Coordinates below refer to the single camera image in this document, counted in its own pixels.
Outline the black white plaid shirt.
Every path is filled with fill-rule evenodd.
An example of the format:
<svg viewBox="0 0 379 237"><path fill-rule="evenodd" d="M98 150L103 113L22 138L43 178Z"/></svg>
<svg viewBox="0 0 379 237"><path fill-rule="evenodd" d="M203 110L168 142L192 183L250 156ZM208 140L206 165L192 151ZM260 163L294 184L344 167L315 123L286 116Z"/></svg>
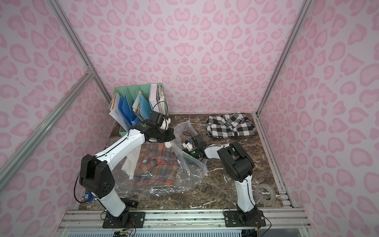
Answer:
<svg viewBox="0 0 379 237"><path fill-rule="evenodd" d="M256 128L245 113L209 116L206 121L206 133L214 138L252 136Z"/></svg>

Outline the clear plastic vacuum bag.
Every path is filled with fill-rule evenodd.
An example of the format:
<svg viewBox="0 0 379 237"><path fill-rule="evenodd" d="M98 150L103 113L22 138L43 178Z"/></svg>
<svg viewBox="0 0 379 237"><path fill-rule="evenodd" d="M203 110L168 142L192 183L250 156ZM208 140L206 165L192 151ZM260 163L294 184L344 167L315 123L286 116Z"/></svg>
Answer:
<svg viewBox="0 0 379 237"><path fill-rule="evenodd" d="M121 197L164 196L193 190L208 174L206 161L198 158L189 121L174 128L171 147L146 142L115 166L115 190Z"/></svg>

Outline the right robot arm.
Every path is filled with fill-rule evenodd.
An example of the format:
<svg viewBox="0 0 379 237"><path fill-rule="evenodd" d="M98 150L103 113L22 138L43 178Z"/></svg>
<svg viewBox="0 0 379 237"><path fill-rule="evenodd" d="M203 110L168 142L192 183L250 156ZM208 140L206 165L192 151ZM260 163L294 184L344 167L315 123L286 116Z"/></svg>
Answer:
<svg viewBox="0 0 379 237"><path fill-rule="evenodd" d="M243 221L250 221L258 215L253 198L252 175L254 162L244 148L234 141L226 145L207 145L200 135L182 143L184 152L194 158L221 160L225 172L235 182L237 192L237 213Z"/></svg>

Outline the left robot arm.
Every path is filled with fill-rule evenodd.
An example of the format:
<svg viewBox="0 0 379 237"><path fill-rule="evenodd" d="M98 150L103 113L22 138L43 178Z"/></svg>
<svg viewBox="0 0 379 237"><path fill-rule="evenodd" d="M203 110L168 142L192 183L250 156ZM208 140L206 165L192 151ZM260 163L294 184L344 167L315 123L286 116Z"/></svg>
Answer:
<svg viewBox="0 0 379 237"><path fill-rule="evenodd" d="M96 197L112 218L126 218L128 208L115 190L112 171L129 153L145 142L166 143L175 139L167 114L152 111L148 119L133 125L128 133L96 155L82 158L76 179Z"/></svg>

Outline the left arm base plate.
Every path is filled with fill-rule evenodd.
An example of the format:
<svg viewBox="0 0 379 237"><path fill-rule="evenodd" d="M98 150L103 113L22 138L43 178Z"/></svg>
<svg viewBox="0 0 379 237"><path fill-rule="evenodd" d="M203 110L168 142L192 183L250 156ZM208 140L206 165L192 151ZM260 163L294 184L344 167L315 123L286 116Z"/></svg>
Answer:
<svg viewBox="0 0 379 237"><path fill-rule="evenodd" d="M143 228L146 212L124 211L119 217L114 217L106 211L102 225L103 229Z"/></svg>

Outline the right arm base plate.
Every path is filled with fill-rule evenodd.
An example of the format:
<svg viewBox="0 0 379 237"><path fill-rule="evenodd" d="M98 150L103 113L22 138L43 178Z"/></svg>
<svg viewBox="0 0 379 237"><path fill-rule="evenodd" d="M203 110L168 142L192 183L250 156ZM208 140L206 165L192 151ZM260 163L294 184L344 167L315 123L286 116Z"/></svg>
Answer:
<svg viewBox="0 0 379 237"><path fill-rule="evenodd" d="M255 209L250 212L224 209L223 216L226 227L254 227L259 229L266 226L263 213Z"/></svg>

